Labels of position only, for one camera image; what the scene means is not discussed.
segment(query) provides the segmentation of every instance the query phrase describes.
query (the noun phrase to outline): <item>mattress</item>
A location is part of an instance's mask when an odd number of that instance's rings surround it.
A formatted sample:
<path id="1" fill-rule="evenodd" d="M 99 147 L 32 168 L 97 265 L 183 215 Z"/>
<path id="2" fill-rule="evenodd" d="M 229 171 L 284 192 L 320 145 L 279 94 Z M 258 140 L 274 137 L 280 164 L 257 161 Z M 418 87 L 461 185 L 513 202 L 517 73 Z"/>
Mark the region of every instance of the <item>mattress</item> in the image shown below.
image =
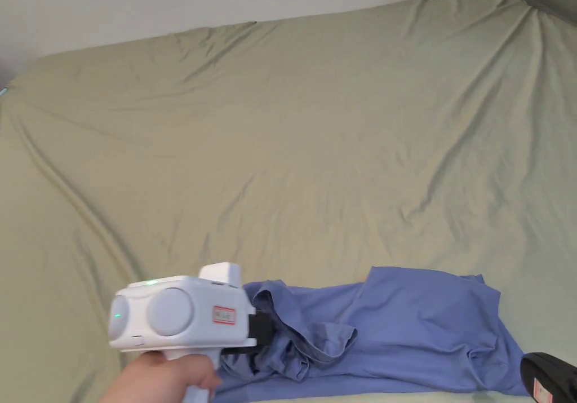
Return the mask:
<path id="1" fill-rule="evenodd" d="M 524 351 L 577 364 L 576 62 L 576 27 L 522 0 L 38 60 L 0 97 L 0 401 L 97 401 L 128 359 L 107 345 L 115 291 L 225 260 L 310 287 L 483 274 Z"/>

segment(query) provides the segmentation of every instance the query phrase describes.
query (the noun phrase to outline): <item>hand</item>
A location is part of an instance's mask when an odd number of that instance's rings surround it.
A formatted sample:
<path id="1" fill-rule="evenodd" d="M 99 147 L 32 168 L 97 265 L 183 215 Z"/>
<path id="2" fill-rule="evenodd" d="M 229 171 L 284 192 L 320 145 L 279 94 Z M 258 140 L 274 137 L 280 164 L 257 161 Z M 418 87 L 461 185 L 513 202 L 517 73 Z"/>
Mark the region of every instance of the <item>hand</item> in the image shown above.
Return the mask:
<path id="1" fill-rule="evenodd" d="M 101 403 L 183 403 L 189 386 L 213 392 L 220 382 L 207 356 L 167 361 L 160 352 L 147 352 L 126 366 Z"/>

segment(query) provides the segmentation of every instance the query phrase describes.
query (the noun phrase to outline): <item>button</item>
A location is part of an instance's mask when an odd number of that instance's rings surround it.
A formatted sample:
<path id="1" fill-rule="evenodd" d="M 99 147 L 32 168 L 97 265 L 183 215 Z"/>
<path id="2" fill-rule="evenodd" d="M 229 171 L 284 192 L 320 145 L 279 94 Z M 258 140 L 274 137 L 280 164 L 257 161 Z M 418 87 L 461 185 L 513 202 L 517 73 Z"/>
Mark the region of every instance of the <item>button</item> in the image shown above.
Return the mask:
<path id="1" fill-rule="evenodd" d="M 127 323 L 128 301 L 123 296 L 117 296 L 110 308 L 109 338 L 111 341 L 122 335 Z"/>
<path id="2" fill-rule="evenodd" d="M 134 346 L 143 346 L 144 345 L 144 337 L 142 335 L 133 335 L 130 339 Z"/>
<path id="3" fill-rule="evenodd" d="M 175 287 L 164 289 L 148 305 L 148 324 L 159 335 L 183 332 L 192 322 L 194 307 L 188 294 Z"/>

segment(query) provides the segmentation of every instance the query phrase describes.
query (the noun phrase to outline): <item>black device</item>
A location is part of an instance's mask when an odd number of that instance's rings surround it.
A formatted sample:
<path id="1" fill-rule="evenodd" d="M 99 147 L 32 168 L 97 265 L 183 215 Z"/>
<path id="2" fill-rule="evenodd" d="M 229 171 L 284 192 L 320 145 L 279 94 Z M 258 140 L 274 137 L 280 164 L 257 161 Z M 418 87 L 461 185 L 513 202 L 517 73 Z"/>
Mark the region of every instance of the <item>black device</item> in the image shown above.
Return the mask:
<path id="1" fill-rule="evenodd" d="M 538 403 L 577 403 L 577 367 L 542 352 L 521 360 L 521 378 Z"/>
<path id="2" fill-rule="evenodd" d="M 266 346 L 272 343 L 274 337 L 274 326 L 270 315 L 257 310 L 255 314 L 248 316 L 248 338 L 256 338 L 256 346 L 242 348 L 224 348 L 222 355 L 231 355 L 234 353 L 259 353 Z"/>

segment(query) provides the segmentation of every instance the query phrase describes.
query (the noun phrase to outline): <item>red label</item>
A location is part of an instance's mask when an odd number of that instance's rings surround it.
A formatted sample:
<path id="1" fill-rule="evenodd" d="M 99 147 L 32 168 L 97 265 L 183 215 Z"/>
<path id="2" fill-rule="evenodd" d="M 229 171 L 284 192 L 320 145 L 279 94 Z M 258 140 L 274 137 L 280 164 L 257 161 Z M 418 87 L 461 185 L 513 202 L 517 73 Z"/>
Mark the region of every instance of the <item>red label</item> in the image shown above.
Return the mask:
<path id="1" fill-rule="evenodd" d="M 536 378 L 533 381 L 533 398 L 537 403 L 553 403 L 553 395 Z"/>
<path id="2" fill-rule="evenodd" d="M 212 321 L 220 325 L 234 325 L 237 323 L 237 311 L 234 308 L 215 305 L 212 308 Z"/>

